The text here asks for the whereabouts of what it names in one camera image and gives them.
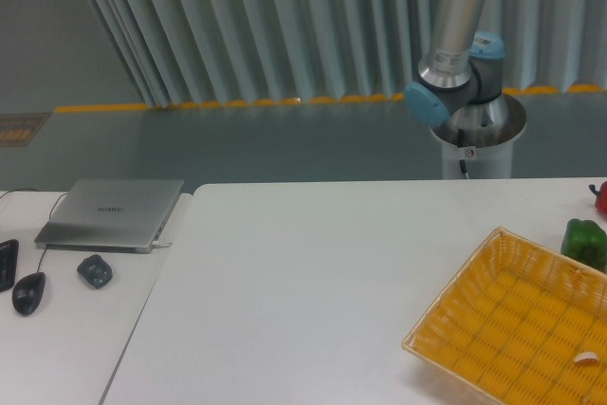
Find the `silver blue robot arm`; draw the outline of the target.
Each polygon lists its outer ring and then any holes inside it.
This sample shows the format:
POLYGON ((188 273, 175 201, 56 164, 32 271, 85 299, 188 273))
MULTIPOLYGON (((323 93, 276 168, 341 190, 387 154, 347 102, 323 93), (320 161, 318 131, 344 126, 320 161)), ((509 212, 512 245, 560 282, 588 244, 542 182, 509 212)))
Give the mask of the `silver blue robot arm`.
POLYGON ((418 77, 404 91, 412 113, 435 126, 479 97, 481 76, 471 62, 473 38, 485 0, 438 0, 428 51, 418 77))

